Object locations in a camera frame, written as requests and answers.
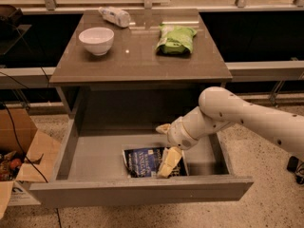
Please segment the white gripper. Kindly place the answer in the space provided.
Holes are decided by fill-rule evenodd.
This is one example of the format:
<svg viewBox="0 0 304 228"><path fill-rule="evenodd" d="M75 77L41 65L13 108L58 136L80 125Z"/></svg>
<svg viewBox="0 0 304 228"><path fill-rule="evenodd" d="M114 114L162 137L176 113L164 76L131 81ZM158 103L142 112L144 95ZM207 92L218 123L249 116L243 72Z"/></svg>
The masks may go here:
<svg viewBox="0 0 304 228"><path fill-rule="evenodd" d="M158 133L167 134L167 140L172 145L163 151L161 165L157 173L158 178L168 178L181 160L181 150L188 150L199 142L199 126L197 120L179 117L171 124L165 123L156 127Z"/></svg>

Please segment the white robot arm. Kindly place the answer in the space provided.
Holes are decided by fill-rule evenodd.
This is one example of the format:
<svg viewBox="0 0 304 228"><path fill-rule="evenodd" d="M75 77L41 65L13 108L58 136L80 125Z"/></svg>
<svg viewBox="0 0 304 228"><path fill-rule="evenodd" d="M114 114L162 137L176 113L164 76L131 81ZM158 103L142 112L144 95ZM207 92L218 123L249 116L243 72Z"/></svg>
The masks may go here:
<svg viewBox="0 0 304 228"><path fill-rule="evenodd" d="M304 161L304 117L251 104L231 91L212 86L199 95L199 105L172 123L159 125L171 146L187 150L199 140L240 124Z"/></svg>

